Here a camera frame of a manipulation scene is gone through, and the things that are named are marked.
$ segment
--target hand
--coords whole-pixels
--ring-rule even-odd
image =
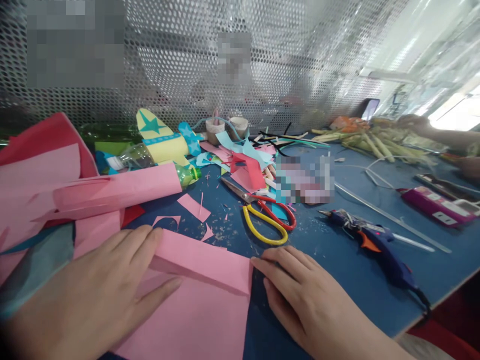
[[[463,157],[457,160],[463,176],[471,180],[480,180],[480,157]]]
[[[414,114],[401,116],[397,121],[397,126],[399,128],[410,129],[424,138],[428,138],[435,131],[432,125],[430,125],[428,117]]]
[[[162,229],[122,230],[72,261],[6,324],[26,360],[95,360],[142,324],[178,287],[173,278],[137,299]]]
[[[251,263],[265,275],[271,310],[314,359],[413,359],[309,255],[292,246],[276,247]]]

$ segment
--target small cup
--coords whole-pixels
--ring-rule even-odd
[[[240,137],[240,138],[237,138],[232,128],[228,127],[227,132],[228,132],[228,135],[230,135],[230,139],[232,139],[233,141],[243,140],[245,136],[245,132],[249,127],[249,121],[244,117],[231,117],[230,123],[233,125],[238,136]]]

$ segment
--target glue gun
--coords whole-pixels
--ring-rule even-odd
[[[432,312],[430,302],[415,283],[412,270],[388,246],[388,243],[395,239],[390,229],[350,215],[343,209],[318,212],[327,216],[333,224],[348,229],[352,234],[358,234],[362,240],[361,247],[374,253],[388,281],[397,288],[410,290],[416,294],[426,307],[425,321],[430,317]]]

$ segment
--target scissors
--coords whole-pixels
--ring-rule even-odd
[[[242,207],[243,209],[243,215],[245,216],[246,223],[248,225],[248,228],[251,230],[253,235],[255,235],[259,240],[263,241],[264,243],[267,243],[269,245],[283,245],[287,242],[287,239],[289,238],[289,234],[287,231],[292,231],[296,226],[297,226],[297,219],[295,218],[294,213],[286,207],[284,204],[279,203],[277,204],[280,206],[282,209],[284,209],[288,215],[288,218],[291,222],[291,225],[284,223],[281,221],[278,217],[275,216],[275,214],[272,212],[272,210],[269,209],[267,204],[265,202],[269,203],[276,203],[275,200],[272,198],[266,197],[266,196],[256,196],[256,195],[250,195],[248,192],[244,192],[241,190],[239,187],[235,186],[233,183],[230,181],[224,179],[221,177],[221,180],[225,183],[225,185],[228,186],[230,190],[232,190],[239,198],[241,198],[243,201],[245,201],[246,205]],[[253,202],[257,202],[257,204],[265,210],[265,212],[268,214],[264,215],[261,212],[255,210],[252,207]],[[280,240],[272,240],[269,239],[262,234],[260,234],[257,229],[254,228],[254,225],[252,224],[252,220],[250,219],[250,214],[254,214],[258,218],[266,221],[270,225],[274,226],[278,231],[280,231],[282,238]]]

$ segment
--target perforated metal sheet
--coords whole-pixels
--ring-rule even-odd
[[[382,82],[358,71],[407,2],[125,0],[124,87],[39,89],[27,88],[26,3],[4,1],[0,108],[21,113],[25,126],[58,111],[75,125],[130,124],[145,107],[176,128],[218,107],[252,131],[318,128],[379,94]],[[250,33],[247,84],[218,81],[224,32]]]

